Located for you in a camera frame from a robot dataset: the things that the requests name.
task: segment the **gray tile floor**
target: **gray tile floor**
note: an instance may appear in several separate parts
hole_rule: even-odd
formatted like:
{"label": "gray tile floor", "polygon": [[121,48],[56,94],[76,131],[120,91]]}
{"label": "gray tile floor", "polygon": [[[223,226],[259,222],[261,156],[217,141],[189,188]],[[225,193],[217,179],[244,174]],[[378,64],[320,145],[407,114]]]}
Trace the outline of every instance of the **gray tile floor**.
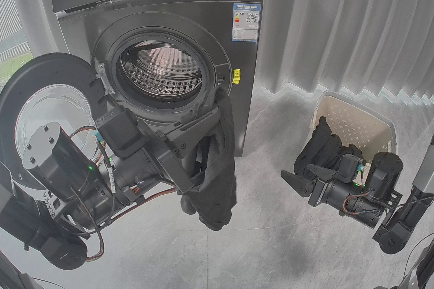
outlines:
{"label": "gray tile floor", "polygon": [[[103,231],[104,257],[74,271],[49,264],[37,251],[26,253],[0,229],[0,249],[23,272],[71,288],[339,288],[398,285],[413,246],[434,231],[428,209],[409,244],[383,254],[373,231],[331,207],[313,208],[284,183],[309,132],[321,90],[307,94],[291,85],[276,95],[254,88],[244,156],[236,159],[238,204],[220,232],[166,195],[129,213]],[[353,96],[395,125],[404,171],[397,190],[408,196],[411,182],[434,133],[434,105],[408,97]],[[420,245],[421,250],[429,239]],[[98,238],[88,242],[98,250]],[[417,251],[411,257],[414,261]]]}

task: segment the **label tag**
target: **label tag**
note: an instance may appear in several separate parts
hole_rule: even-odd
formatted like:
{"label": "label tag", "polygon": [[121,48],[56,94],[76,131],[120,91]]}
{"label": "label tag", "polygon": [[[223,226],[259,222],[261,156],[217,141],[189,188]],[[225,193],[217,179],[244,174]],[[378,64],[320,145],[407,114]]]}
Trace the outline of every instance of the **label tag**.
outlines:
{"label": "label tag", "polygon": [[241,69],[234,70],[234,79],[232,80],[233,84],[238,84],[241,79]]}
{"label": "label tag", "polygon": [[234,4],[232,17],[232,41],[258,41],[261,5]]}

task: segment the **white laundry basket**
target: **white laundry basket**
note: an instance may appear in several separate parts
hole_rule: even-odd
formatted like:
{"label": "white laundry basket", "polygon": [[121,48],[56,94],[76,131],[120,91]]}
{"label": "white laundry basket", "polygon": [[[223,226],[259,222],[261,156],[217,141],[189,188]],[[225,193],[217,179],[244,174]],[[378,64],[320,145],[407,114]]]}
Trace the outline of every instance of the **white laundry basket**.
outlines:
{"label": "white laundry basket", "polygon": [[328,126],[333,134],[341,138],[342,145],[353,143],[361,149],[368,167],[379,151],[396,154],[396,134],[392,122],[353,99],[333,91],[323,92],[315,107],[307,141],[321,116],[326,117]]}

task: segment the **washing machine drum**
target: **washing machine drum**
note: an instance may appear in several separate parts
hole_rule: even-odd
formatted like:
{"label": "washing machine drum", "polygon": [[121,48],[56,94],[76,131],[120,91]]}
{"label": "washing machine drum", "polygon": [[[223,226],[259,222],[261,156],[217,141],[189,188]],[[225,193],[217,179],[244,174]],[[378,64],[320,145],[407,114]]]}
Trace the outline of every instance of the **washing machine drum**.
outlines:
{"label": "washing machine drum", "polygon": [[200,66],[186,51],[158,40],[134,44],[121,53],[122,72],[133,88],[160,101],[177,101],[200,90]]}

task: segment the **black garment in basket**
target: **black garment in basket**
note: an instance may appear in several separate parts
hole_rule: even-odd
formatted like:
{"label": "black garment in basket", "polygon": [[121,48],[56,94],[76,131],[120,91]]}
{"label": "black garment in basket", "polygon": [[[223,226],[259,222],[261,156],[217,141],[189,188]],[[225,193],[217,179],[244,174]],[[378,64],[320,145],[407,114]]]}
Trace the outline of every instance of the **black garment in basket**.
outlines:
{"label": "black garment in basket", "polygon": [[332,134],[326,118],[320,117],[318,126],[313,130],[312,138],[307,142],[294,163],[294,173],[307,179],[315,178],[315,174],[307,169],[308,164],[337,170],[344,154],[352,154],[363,159],[361,150],[355,145],[342,146],[339,136]]}

